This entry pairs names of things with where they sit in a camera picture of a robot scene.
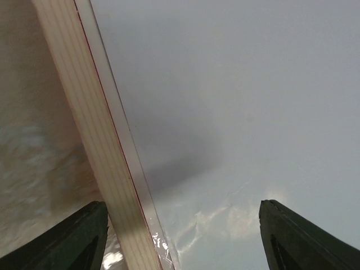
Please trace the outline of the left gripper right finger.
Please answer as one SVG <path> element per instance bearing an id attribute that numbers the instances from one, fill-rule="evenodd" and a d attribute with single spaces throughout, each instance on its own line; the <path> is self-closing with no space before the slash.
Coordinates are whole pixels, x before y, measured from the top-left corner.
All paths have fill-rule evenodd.
<path id="1" fill-rule="evenodd" d="M 359 250 L 276 200 L 259 208 L 260 234 L 270 269 L 359 269 Z"/>

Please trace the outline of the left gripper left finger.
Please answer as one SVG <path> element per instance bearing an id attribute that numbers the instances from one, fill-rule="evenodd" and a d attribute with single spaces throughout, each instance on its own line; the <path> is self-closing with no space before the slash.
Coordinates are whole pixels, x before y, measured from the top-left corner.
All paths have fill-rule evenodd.
<path id="1" fill-rule="evenodd" d="M 1 269 L 100 269 L 108 228 L 106 204 L 90 202 L 1 257 Z"/>

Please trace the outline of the sunset landscape photo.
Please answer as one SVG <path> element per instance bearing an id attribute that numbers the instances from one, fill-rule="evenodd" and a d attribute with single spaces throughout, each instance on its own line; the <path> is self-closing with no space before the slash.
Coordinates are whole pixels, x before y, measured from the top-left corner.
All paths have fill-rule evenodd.
<path id="1" fill-rule="evenodd" d="M 358 1 L 79 10 L 176 269 L 267 269 L 258 213 L 269 199 L 359 247 Z"/>

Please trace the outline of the pink wooden picture frame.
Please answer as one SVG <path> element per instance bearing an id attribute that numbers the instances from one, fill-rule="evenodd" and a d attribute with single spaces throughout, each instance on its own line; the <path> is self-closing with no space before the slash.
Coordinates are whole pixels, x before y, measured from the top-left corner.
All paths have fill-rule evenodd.
<path id="1" fill-rule="evenodd" d="M 160 269 L 77 5 L 33 4 L 127 266 Z"/>

